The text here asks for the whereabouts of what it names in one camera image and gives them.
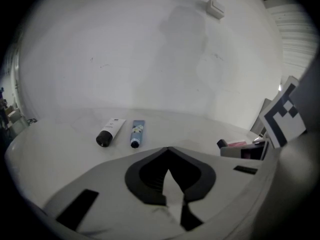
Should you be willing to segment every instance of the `white panel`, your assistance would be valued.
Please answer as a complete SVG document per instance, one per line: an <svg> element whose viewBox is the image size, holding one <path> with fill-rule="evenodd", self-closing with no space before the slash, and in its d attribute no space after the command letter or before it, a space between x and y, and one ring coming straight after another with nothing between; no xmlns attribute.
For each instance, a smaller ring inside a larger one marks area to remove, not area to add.
<svg viewBox="0 0 320 240"><path fill-rule="evenodd" d="M43 0L21 47L29 116L143 108L250 129L278 92L279 31L261 0L221 0L221 22L207 1Z"/></svg>

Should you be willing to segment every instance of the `white tube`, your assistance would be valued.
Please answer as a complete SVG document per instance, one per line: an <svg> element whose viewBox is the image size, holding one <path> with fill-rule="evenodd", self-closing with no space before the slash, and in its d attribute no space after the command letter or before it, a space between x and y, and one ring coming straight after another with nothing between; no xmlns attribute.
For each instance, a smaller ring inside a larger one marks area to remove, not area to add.
<svg viewBox="0 0 320 240"><path fill-rule="evenodd" d="M125 121L125 119L111 118L96 137L96 142L101 147L108 147Z"/></svg>

